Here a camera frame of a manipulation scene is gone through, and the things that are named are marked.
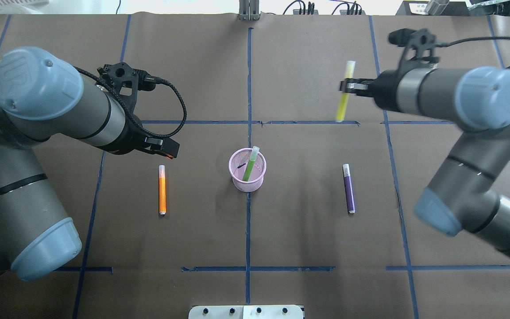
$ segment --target orange marker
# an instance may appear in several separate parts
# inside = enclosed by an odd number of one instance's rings
[[[166,176],[164,165],[158,166],[158,214],[166,214]]]

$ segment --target purple marker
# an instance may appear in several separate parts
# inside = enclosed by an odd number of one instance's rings
[[[346,187],[346,202],[348,203],[348,214],[355,214],[354,190],[352,188],[352,176],[350,165],[344,164],[344,186]]]

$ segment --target yellow marker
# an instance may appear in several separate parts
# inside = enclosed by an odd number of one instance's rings
[[[166,214],[166,175],[164,165],[158,166],[158,214]]]
[[[355,61],[348,61],[346,65],[346,77],[352,78],[354,76]],[[336,122],[344,121],[346,117],[346,108],[348,107],[348,99],[350,98],[349,93],[342,92],[342,98],[340,99],[340,105],[338,105],[338,114],[336,115]]]

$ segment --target light blue plastic cover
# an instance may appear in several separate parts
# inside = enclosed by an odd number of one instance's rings
[[[15,117],[54,119],[70,111],[83,92],[76,69],[41,48],[16,48],[0,61],[0,107]]]
[[[31,242],[13,261],[11,271],[23,281],[35,280],[69,262],[80,250],[72,218],[65,218]]]
[[[425,188],[414,208],[414,213],[423,222],[448,236],[453,237],[462,230],[460,221],[430,188]]]
[[[510,69],[483,66],[467,72],[455,92],[460,119],[476,130],[510,124]]]

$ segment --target green marker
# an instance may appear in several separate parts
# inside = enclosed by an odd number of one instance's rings
[[[259,154],[259,147],[253,147],[253,151],[251,151],[251,155],[249,155],[249,162],[247,162],[245,174],[243,174],[244,182],[249,181],[249,176],[251,176],[251,171],[253,170],[253,165],[255,164],[255,160],[257,159],[257,154]]]

